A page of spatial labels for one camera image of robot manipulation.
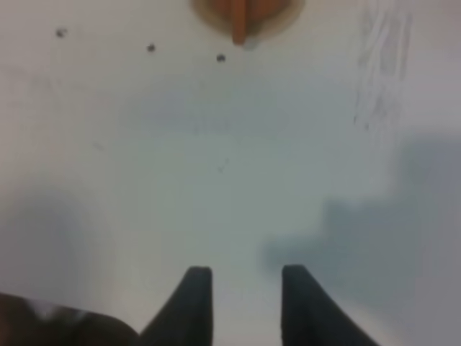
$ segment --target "round hole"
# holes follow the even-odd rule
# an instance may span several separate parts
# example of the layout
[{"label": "round hole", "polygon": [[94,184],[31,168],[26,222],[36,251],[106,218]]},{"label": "round hole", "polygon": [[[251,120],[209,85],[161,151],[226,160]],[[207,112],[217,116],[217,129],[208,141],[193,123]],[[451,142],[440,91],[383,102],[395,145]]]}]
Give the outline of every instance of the round hole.
[{"label": "round hole", "polygon": [[156,51],[156,45],[154,45],[153,43],[151,43],[150,45],[147,46],[147,51],[149,53],[153,53]]},{"label": "round hole", "polygon": [[56,29],[56,37],[64,38],[68,33],[68,30],[65,27],[59,27]]}]

